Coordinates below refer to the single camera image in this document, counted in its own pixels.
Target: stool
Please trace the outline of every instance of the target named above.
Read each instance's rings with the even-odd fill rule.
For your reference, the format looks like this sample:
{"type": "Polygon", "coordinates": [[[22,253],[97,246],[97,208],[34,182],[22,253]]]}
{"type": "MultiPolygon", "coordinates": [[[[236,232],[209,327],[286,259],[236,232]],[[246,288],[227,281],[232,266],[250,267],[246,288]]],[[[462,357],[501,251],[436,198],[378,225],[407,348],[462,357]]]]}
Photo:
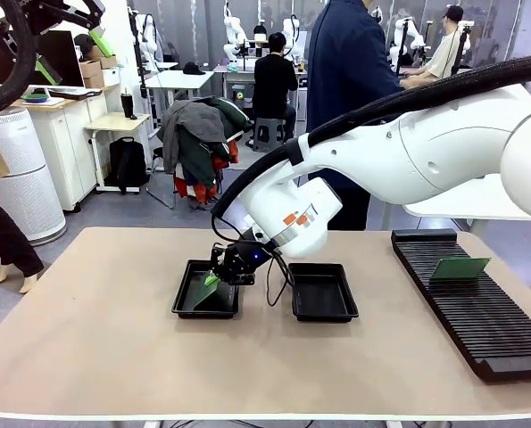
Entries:
{"type": "Polygon", "coordinates": [[[255,135],[253,138],[254,152],[270,152],[285,142],[285,121],[282,119],[255,120],[255,135]]]}
{"type": "Polygon", "coordinates": [[[152,157],[152,165],[150,166],[150,179],[148,180],[148,184],[146,185],[146,192],[150,196],[152,196],[156,201],[158,201],[162,205],[164,205],[164,206],[170,208],[171,210],[173,210],[174,208],[176,208],[176,193],[178,192],[176,190],[176,184],[175,184],[174,180],[172,180],[172,192],[173,192],[173,195],[174,195],[174,206],[170,206],[160,196],[157,196],[155,193],[150,191],[150,184],[152,183],[152,179],[154,178],[154,173],[156,172],[156,160],[162,159],[162,158],[163,158],[162,148],[158,147],[157,149],[154,149],[154,155],[152,157]]]}

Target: gray jacket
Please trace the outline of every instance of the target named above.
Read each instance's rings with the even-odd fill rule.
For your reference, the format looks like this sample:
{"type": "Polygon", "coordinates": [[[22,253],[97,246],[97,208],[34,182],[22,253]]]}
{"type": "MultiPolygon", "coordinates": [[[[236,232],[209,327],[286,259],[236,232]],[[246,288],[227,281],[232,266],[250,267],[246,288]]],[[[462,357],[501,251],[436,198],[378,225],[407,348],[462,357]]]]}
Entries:
{"type": "Polygon", "coordinates": [[[176,101],[164,113],[162,127],[157,134],[163,144],[166,174],[173,174],[178,164],[178,125],[184,127],[202,143],[227,142],[218,109],[189,100],[176,101]]]}

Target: black slotted rack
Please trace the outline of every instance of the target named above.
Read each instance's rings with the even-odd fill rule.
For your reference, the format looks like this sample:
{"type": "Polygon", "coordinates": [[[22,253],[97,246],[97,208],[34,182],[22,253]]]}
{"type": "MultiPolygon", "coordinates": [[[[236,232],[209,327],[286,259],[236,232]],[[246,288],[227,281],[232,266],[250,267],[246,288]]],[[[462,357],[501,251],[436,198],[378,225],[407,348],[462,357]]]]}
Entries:
{"type": "Polygon", "coordinates": [[[469,257],[453,230],[393,231],[392,245],[477,376],[488,382],[531,379],[531,318],[488,274],[430,283],[440,259],[469,257]]]}

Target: computer monitor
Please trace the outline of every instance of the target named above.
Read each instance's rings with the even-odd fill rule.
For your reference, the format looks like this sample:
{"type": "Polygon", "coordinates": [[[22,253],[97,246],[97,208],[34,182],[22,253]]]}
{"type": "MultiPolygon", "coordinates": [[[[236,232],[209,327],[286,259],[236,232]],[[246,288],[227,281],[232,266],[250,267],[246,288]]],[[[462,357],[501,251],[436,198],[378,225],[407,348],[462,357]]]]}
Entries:
{"type": "MultiPolygon", "coordinates": [[[[48,31],[39,37],[37,51],[45,57],[51,67],[62,77],[59,86],[85,87],[80,72],[75,42],[70,31],[48,31]]],[[[13,61],[0,49],[0,85],[11,75],[13,61]]],[[[50,86],[49,81],[38,70],[34,70],[30,85],[50,86]]]]}

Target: black t-shirt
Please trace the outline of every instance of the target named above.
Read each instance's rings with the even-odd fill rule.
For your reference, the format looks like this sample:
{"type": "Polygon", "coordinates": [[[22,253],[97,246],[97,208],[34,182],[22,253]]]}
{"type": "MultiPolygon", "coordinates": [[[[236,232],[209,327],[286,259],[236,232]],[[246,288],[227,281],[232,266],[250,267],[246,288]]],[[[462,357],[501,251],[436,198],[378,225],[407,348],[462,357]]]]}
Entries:
{"type": "Polygon", "coordinates": [[[285,58],[269,54],[255,63],[253,111],[264,119],[283,119],[286,96],[299,84],[293,64],[285,58]]]}

